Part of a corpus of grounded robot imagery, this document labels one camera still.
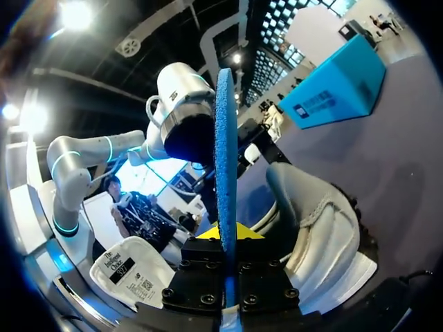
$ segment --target blue box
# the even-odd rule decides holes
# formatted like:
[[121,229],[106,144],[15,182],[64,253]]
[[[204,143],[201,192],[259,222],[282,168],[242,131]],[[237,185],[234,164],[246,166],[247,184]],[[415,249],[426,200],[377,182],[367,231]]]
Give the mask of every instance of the blue box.
[[372,113],[386,67],[356,35],[301,82],[279,106],[301,128]]

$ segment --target screw head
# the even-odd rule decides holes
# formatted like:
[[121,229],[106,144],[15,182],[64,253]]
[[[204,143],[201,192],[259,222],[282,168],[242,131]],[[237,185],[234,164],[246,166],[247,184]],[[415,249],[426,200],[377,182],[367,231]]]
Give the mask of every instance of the screw head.
[[249,306],[253,306],[254,304],[257,304],[257,302],[258,302],[258,297],[255,296],[254,294],[249,294],[245,296],[243,299],[243,303]]
[[219,265],[219,264],[217,264],[217,263],[210,262],[210,263],[207,263],[207,264],[206,264],[206,268],[208,268],[208,269],[210,269],[210,270],[213,270],[213,269],[217,268],[218,265]]
[[191,265],[191,262],[188,261],[187,259],[182,259],[180,262],[180,267],[182,267],[182,268],[187,268],[190,265]]
[[174,296],[174,290],[171,288],[165,288],[161,291],[161,296],[165,299],[170,299],[172,296]]
[[243,268],[244,270],[250,270],[250,269],[252,268],[252,264],[249,263],[249,262],[243,263],[243,264],[242,264],[242,268]]
[[269,262],[269,266],[272,266],[273,268],[276,268],[279,265],[280,265],[280,261],[277,261],[275,259],[273,261]]
[[212,294],[202,295],[200,297],[200,302],[203,304],[207,304],[207,305],[214,304],[215,303],[215,296]]
[[287,290],[284,291],[284,296],[288,299],[295,299],[296,297],[299,296],[299,292],[297,289],[295,288],[289,288]]

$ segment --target robotic arm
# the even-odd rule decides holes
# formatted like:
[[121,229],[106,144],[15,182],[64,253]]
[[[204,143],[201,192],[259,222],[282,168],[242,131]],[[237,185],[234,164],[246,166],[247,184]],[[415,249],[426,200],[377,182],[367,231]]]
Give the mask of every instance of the robotic arm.
[[[77,139],[56,138],[46,159],[55,182],[53,223],[65,237],[78,231],[80,205],[91,182],[88,167],[108,163],[127,154],[133,166],[151,160],[179,158],[202,165],[213,162],[215,92],[188,65],[174,63],[159,74],[159,95],[146,104],[151,120],[146,139],[142,131],[115,136]],[[151,103],[158,100],[154,115]]]
[[144,141],[142,131],[130,131],[83,140],[60,136],[51,143],[47,161],[57,188],[53,222],[61,234],[72,237],[78,231],[80,205],[92,182],[87,168],[115,160],[128,150],[139,148]]

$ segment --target gray floor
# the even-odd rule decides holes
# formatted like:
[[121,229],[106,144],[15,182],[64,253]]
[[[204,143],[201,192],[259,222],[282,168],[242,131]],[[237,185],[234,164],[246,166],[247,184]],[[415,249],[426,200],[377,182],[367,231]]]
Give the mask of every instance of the gray floor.
[[400,36],[390,36],[378,44],[377,54],[385,64],[391,64],[407,57],[425,54],[422,43],[410,29],[399,32]]
[[[406,33],[381,45],[383,56],[401,60],[388,66],[371,116],[306,130],[291,125],[278,141],[295,166],[356,195],[379,241],[379,270],[350,303],[389,276],[432,269],[443,252],[442,85]],[[269,208],[266,168],[260,159],[238,180],[238,221],[252,223]]]

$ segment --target blue abrasive pad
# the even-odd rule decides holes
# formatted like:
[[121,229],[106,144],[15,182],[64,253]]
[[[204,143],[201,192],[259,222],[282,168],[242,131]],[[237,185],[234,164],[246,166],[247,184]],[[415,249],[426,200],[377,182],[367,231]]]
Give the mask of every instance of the blue abrasive pad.
[[229,68],[220,70],[215,96],[215,188],[221,245],[228,267],[235,263],[237,241],[237,105]]

